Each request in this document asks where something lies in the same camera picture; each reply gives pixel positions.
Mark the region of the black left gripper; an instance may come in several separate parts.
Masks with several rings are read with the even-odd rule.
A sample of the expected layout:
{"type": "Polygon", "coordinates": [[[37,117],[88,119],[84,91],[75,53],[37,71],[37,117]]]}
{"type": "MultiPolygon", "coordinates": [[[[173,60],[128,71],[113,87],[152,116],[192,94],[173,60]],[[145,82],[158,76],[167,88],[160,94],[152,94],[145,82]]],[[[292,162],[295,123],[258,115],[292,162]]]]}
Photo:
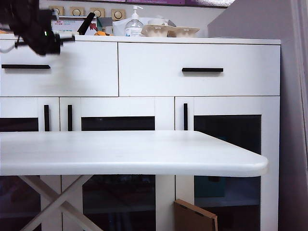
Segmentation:
{"type": "Polygon", "coordinates": [[[59,36],[53,33],[50,23],[46,25],[32,23],[28,33],[28,45],[35,53],[42,56],[47,54],[59,55],[60,43],[73,42],[75,37],[72,34],[60,34],[59,36]]]}

